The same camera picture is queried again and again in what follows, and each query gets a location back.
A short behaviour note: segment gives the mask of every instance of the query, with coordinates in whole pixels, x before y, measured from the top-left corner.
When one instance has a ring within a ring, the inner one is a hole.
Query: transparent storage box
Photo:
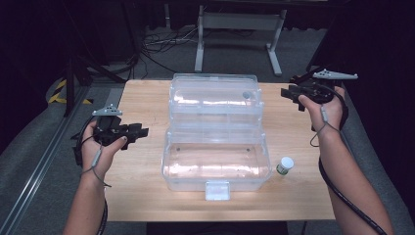
[[[177,73],[161,172],[175,191],[254,191],[271,176],[262,129],[261,90],[253,75]]]

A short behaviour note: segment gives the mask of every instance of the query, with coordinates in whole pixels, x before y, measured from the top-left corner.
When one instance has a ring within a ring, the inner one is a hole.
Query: vr controller
[[[299,105],[299,111],[304,111],[305,107],[299,101],[300,95],[307,96],[310,100],[317,104],[325,104],[333,100],[333,97],[335,96],[335,86],[340,86],[343,79],[357,78],[357,74],[351,75],[317,69],[303,76],[293,76],[290,80],[290,83],[293,84],[289,85],[288,89],[281,88],[281,96],[291,99],[293,103]],[[348,116],[346,104],[343,105],[344,111],[341,121],[341,129]]]
[[[97,125],[94,128],[93,136],[95,141],[101,143],[103,146],[109,146],[118,138],[125,136],[127,142],[121,150],[128,149],[128,144],[135,143],[138,138],[147,137],[149,128],[142,128],[141,123],[123,124],[121,118],[122,111],[119,111],[113,105],[110,105],[99,111],[94,111],[92,116],[97,117]],[[77,165],[82,165],[81,146],[75,147],[75,159]]]

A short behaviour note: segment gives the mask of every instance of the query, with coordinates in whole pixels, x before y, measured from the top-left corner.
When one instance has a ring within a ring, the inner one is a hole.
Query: small white bottle
[[[294,167],[294,161],[290,157],[284,157],[281,162],[277,165],[277,171],[281,175],[286,175],[288,171]]]

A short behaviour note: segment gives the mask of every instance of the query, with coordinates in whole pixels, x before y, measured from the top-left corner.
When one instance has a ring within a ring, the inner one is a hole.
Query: wooden table
[[[205,192],[174,192],[161,176],[164,133],[169,126],[170,81],[132,80],[125,85],[118,108],[122,122],[141,122],[149,136],[119,151],[106,182],[110,221],[250,221],[334,219],[326,184],[318,170],[318,148],[308,112],[299,112],[280,90],[288,84],[260,83],[263,128],[273,167],[258,191],[231,192],[230,201],[206,201]],[[275,170],[281,158],[295,167],[282,176]]]

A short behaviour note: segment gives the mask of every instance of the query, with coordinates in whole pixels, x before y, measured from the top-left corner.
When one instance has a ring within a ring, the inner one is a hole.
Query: white stand
[[[202,72],[204,61],[204,28],[235,28],[275,31],[272,43],[267,43],[266,48],[275,75],[282,75],[275,48],[286,14],[287,10],[281,11],[280,15],[206,13],[204,6],[200,6],[198,22],[199,41],[198,51],[196,53],[195,72]]]

